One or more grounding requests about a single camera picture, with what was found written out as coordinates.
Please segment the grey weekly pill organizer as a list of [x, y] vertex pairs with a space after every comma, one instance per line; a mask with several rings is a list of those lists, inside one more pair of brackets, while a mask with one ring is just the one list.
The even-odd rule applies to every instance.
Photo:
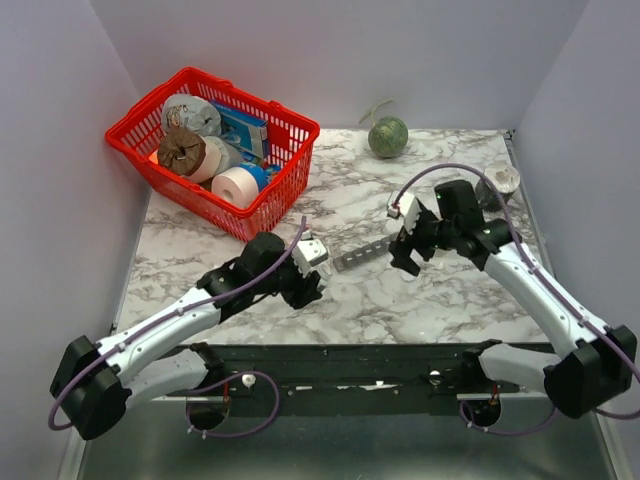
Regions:
[[392, 240], [392, 236], [386, 236], [346, 253], [341, 253], [333, 259], [333, 267], [338, 273], [342, 273], [376, 260], [389, 252]]

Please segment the grey bottle white cap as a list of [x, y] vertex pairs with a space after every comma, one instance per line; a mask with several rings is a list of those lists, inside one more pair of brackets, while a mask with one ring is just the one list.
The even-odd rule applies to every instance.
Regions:
[[320, 280], [318, 282], [318, 290], [324, 290], [328, 285], [333, 276], [333, 268], [330, 264], [325, 263], [318, 267], [316, 270], [318, 273]]

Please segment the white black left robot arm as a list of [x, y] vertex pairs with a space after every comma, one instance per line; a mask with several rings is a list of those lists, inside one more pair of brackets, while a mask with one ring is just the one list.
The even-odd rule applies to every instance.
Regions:
[[186, 391], [214, 393], [222, 372], [213, 354], [179, 345], [263, 296], [280, 296], [301, 309], [321, 298], [330, 276], [328, 250], [310, 231], [300, 231], [291, 245], [258, 233], [239, 256], [206, 272], [159, 313], [96, 342], [86, 336], [71, 341], [50, 386], [50, 429], [73, 428], [94, 440], [141, 403]]

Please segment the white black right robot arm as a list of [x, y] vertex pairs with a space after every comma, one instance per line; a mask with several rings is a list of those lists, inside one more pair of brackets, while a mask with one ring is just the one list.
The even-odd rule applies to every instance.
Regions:
[[577, 419], [626, 392], [632, 381], [637, 339], [626, 327], [610, 327], [592, 315], [530, 256], [504, 219], [485, 220], [473, 186], [454, 180], [435, 189], [437, 213], [414, 195], [390, 197], [389, 217], [402, 227], [389, 246], [391, 264], [412, 276], [420, 272], [412, 253], [430, 260], [455, 251], [504, 287], [550, 341], [549, 353], [487, 341], [472, 348], [460, 379], [480, 392], [509, 382], [547, 395], [552, 405]]

